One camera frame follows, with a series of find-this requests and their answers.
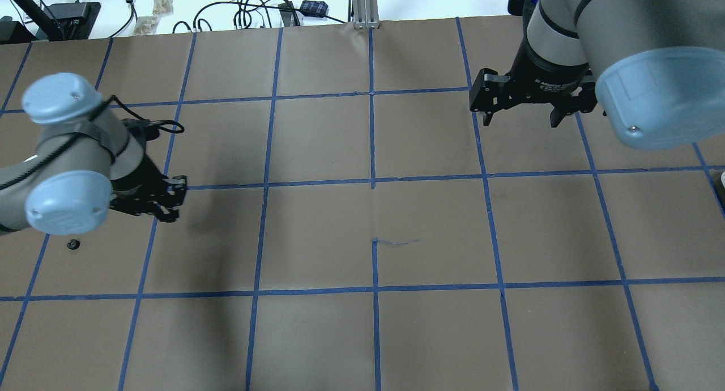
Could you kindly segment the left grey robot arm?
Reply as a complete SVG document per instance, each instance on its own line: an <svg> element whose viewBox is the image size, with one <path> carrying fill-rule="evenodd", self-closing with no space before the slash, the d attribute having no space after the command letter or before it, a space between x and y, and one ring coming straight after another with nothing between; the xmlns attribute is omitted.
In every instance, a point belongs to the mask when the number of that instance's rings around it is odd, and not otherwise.
<svg viewBox="0 0 725 391"><path fill-rule="evenodd" d="M178 220L188 179L163 174L147 144L162 132L183 133L183 125L145 119L74 73L38 79L22 105L41 133L33 156L2 168L3 235L27 228L84 234L109 211Z"/></svg>

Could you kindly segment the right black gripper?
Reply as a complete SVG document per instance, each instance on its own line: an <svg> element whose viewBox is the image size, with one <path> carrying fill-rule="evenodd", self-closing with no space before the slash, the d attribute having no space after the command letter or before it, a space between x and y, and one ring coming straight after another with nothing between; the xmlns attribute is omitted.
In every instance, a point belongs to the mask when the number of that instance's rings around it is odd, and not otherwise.
<svg viewBox="0 0 725 391"><path fill-rule="evenodd" d="M564 66L547 61L522 40L511 68L500 74L482 68L469 89L469 110L484 115L489 127L495 113L521 104L549 104L551 128L575 112L588 113L598 104L595 81L587 63Z"/></svg>

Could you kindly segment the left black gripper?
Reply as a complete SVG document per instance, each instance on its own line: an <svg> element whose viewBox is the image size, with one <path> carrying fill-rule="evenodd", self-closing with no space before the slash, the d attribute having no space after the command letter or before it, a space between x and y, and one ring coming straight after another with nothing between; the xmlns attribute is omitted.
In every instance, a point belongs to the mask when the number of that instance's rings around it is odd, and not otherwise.
<svg viewBox="0 0 725 391"><path fill-rule="evenodd" d="M127 176L111 183L111 210L135 217L152 215L163 223L178 220L188 192L187 176L166 176L149 156L143 156Z"/></svg>

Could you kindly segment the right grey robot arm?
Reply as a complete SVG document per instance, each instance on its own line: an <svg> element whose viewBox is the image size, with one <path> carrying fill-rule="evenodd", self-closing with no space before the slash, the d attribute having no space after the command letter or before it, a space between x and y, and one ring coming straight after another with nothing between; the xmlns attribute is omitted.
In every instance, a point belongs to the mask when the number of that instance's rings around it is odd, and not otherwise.
<svg viewBox="0 0 725 391"><path fill-rule="evenodd" d="M469 92L484 125L521 104L551 126L601 106L625 146L661 150L723 133L724 0L509 0L523 19L510 70Z"/></svg>

